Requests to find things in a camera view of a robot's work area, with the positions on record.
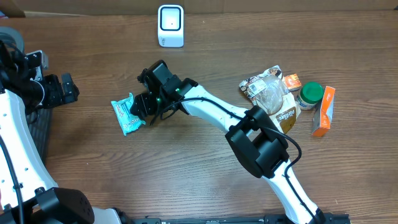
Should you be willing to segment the green lid jar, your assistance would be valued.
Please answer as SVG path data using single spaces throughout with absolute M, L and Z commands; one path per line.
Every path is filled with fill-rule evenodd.
M 317 82 L 306 83 L 297 95 L 298 106 L 301 110 L 311 110 L 323 98 L 324 89 Z

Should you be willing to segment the small orange white packet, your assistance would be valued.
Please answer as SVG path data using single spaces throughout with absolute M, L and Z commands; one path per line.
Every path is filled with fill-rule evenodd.
M 291 75 L 284 76 L 282 81 L 285 83 L 287 89 L 292 91 L 297 91 L 302 87 L 301 81 L 299 80 L 299 76 L 294 73 Z

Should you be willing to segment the orange white box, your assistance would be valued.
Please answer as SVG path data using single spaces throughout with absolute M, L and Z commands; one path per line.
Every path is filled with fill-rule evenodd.
M 330 130 L 333 120 L 334 99 L 335 89 L 326 86 L 322 101 L 317 106 L 313 117 L 312 136 L 322 137 Z

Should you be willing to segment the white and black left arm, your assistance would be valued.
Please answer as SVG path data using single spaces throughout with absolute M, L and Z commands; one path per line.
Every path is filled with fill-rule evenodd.
M 91 205 L 79 190 L 60 188 L 29 131 L 27 115 L 73 103 L 70 74 L 43 76 L 37 53 L 25 55 L 1 39 L 1 223 L 127 223 L 116 208 Z

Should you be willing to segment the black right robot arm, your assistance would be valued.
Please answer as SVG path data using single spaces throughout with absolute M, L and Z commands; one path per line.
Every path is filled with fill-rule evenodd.
M 325 223 L 326 218 L 297 180 L 288 144 L 300 146 L 280 132 L 259 106 L 233 106 L 208 92 L 196 81 L 179 79 L 163 60 L 143 69 L 137 78 L 146 91 L 137 95 L 130 112 L 145 119 L 165 120 L 164 113 L 182 111 L 211 123 L 224 136 L 239 163 L 254 177 L 263 178 L 280 200 L 292 223 Z

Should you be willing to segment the teal wipes packet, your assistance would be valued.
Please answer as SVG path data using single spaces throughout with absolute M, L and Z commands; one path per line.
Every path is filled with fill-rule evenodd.
M 125 136 L 137 131 L 146 122 L 140 119 L 138 116 L 133 115 L 130 112 L 131 107 L 134 104 L 134 95 L 129 93 L 129 96 L 119 101 L 111 101 L 111 105 L 116 114 L 118 123 Z

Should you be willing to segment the beige plastic bag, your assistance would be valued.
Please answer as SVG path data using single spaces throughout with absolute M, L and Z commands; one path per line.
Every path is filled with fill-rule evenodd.
M 301 109 L 284 83 L 278 65 L 241 81 L 239 88 L 253 105 L 267 113 L 280 132 L 286 134 L 293 128 Z

